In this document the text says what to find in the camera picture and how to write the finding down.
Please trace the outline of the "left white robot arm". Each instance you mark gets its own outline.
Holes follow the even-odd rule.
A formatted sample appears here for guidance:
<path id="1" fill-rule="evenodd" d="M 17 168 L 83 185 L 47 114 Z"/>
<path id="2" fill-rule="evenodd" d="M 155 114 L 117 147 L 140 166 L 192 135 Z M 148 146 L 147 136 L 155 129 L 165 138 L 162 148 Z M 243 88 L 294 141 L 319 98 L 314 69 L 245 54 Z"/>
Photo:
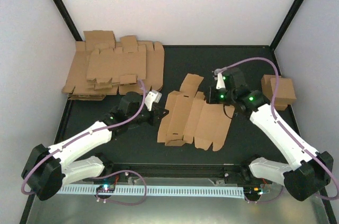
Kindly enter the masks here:
<path id="1" fill-rule="evenodd" d="M 158 125 L 169 111 L 158 105 L 162 95 L 151 90 L 145 96 L 127 93 L 119 105 L 101 119 L 75 136 L 49 147 L 35 146 L 24 166 L 23 185 L 44 201 L 54 196 L 62 187 L 86 178 L 108 181 L 114 169 L 99 157 L 81 159 L 92 149 L 108 143 L 128 131 L 130 125 L 142 123 Z"/>

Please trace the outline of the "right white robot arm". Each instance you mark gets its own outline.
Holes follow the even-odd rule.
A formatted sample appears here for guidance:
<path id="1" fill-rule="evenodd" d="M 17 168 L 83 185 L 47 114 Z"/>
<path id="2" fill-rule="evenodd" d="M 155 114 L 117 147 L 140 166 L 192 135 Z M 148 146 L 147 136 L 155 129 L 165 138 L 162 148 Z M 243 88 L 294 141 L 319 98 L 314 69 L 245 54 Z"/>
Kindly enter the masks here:
<path id="1" fill-rule="evenodd" d="M 333 157 L 320 153 L 306 143 L 276 112 L 269 99 L 259 90 L 250 90 L 238 68 L 213 73 L 209 104 L 233 106 L 261 129 L 286 159 L 274 162 L 264 157 L 252 159 L 241 169 L 242 180 L 254 183 L 258 178 L 280 184 L 298 201 L 304 201 L 331 181 Z"/>

